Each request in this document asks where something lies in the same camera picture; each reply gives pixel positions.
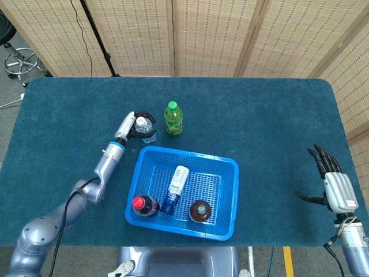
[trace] metal stool base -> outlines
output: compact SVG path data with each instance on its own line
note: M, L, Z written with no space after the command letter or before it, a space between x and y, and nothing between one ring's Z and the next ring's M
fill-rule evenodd
M9 78L18 77L23 87L26 88L28 83L25 83L22 80L22 75L29 73L34 68L42 71L45 76L51 77L49 71L39 66L40 59L36 56L35 52L33 52L31 48L24 47L15 49L10 43L4 44L4 47L8 50L8 52L10 52L4 61L4 69ZM31 62L30 60L34 56L36 57L36 60Z

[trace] white bottle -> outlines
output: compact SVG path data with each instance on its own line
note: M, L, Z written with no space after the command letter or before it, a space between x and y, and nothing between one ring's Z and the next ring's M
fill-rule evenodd
M148 118L138 117L134 124L136 131L147 134L152 130L152 123ZM153 143L156 141L156 133L151 137L143 138L144 143Z

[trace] red bottle cap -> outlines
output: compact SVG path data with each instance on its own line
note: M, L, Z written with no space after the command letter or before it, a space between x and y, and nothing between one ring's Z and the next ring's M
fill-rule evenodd
M134 209L142 209L145 206L145 199L141 196L133 198L132 205Z

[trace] yellow floor tape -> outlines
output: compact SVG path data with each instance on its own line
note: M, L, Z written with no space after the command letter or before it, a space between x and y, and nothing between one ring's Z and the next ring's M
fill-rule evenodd
M289 246L283 246L284 265L286 267L286 277L293 277L293 265L291 248Z

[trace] teal felt mat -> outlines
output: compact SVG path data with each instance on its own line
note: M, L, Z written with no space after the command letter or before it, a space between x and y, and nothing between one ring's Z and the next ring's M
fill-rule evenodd
M184 133L170 138L163 113L176 100ZM93 177L102 149L130 111L157 119L155 145L229 157L238 162L235 232L225 242L128 224L127 192L144 143L131 140L105 200L64 233L65 245L323 245L334 215L305 203L300 189L321 196L322 180L307 148L336 156L367 212L331 86L323 80L262 78L41 78L29 84L0 173L0 245L51 212L79 179Z

